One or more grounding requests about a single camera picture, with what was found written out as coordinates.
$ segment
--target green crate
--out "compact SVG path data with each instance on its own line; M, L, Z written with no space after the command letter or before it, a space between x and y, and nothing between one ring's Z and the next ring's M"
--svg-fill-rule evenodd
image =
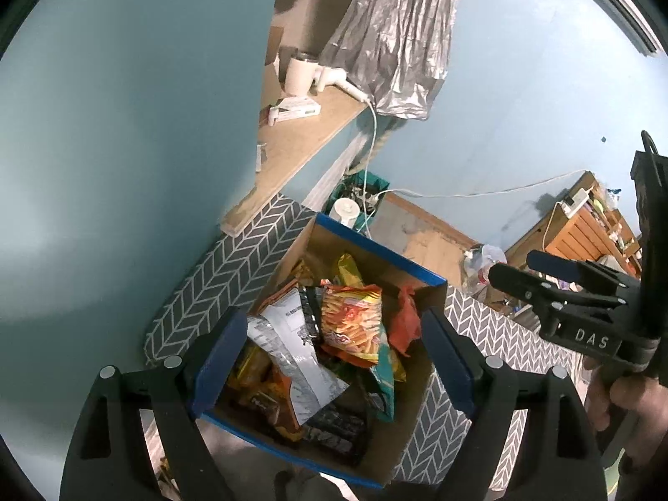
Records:
M357 172L355 175L348 175L347 177L344 177L339 184L336 185L336 188L332 191L332 193L329 195L329 199L327 200L325 207L323 208L323 213L329 214L331 211L332 207L334 206L334 202L338 200L340 197L342 197L343 191L350 187L350 185L355 185L357 184L358 186L362 187L364 184L364 171ZM369 172L367 174L367 190L369 188L375 188L379 192L383 192L383 190L387 190L390 188L390 183L387 182L385 179L380 178L378 175L372 174L372 172ZM375 213L378 212L378 209L380 207L381 202L383 201L384 194L378 199L378 205L376 205L376 211L369 217L369 225L372 223L373 218L375 217ZM357 217L357 220L355 221L355 225L353 226L353 229L358 232L364 227L364 211L361 210L359 213L359 216Z

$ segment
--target white power adapter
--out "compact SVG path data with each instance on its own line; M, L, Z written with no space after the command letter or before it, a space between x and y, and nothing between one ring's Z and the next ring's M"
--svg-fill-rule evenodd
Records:
M589 192L584 188L580 188L575 195L573 196L573 202L570 205L567 205L566 202L560 202L561 208L566 215L566 218L570 219L580 210L580 208L587 203L589 199Z

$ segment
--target white cylindrical container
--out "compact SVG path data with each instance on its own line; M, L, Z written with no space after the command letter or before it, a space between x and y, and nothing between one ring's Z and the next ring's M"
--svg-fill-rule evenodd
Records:
M315 76L317 67L318 60L315 56L296 53L288 63L283 90L293 96L307 95L313 84L313 76Z
M344 226L352 228L359 216L359 205L349 197L340 197L334 202L329 216Z

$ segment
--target silver screw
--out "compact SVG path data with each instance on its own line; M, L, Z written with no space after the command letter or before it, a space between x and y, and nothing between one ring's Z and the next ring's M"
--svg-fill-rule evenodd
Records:
M485 363L492 369L501 369L503 367L503 360L499 356L487 356Z
M175 367L178 367L181 365L181 356L177 356L174 354L173 356L167 356L165 360L162 362L162 364L167 368L167 369L173 369Z
M569 372L560 365L556 365L552 368L552 374L560 379L565 379L569 376Z
M101 379L110 379L116 373L116 368L112 365L107 365L99 370L99 378Z

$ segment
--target wooden floor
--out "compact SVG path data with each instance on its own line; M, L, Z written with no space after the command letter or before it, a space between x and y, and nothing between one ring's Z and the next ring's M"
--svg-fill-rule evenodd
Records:
M386 194L370 227L374 241L462 285L462 258L476 244L471 238L420 207Z

